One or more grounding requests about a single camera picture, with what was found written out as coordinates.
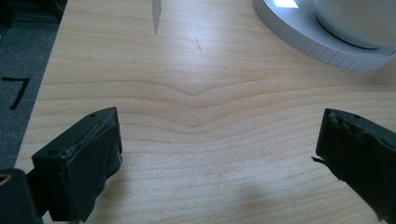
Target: gray carpet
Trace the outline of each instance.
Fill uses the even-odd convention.
[[[58,27],[50,14],[18,5],[1,36],[0,170],[15,165]]]

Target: wood grain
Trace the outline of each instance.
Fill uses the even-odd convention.
[[[325,108],[396,131],[396,62],[357,73],[271,33],[249,0],[69,0],[17,167],[119,110],[123,164],[88,223],[376,223],[314,163]]]

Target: wooden table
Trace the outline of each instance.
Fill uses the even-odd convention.
[[[326,107],[396,131],[396,61],[374,73],[315,61],[249,0],[160,3],[69,0],[17,167],[116,106],[123,164],[88,223],[376,223],[310,157]]]

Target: printed number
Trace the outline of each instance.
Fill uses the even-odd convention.
[[[2,77],[2,81],[21,81],[23,82],[21,89],[18,91],[17,98],[14,101],[14,104],[12,104],[10,110],[15,110],[18,106],[18,104],[21,101],[22,96],[24,95],[24,92],[26,90],[27,85],[29,84],[30,78],[15,78],[15,77]]]

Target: white cup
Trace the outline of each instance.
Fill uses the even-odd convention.
[[[332,34],[366,49],[396,47],[396,0],[315,0]]]

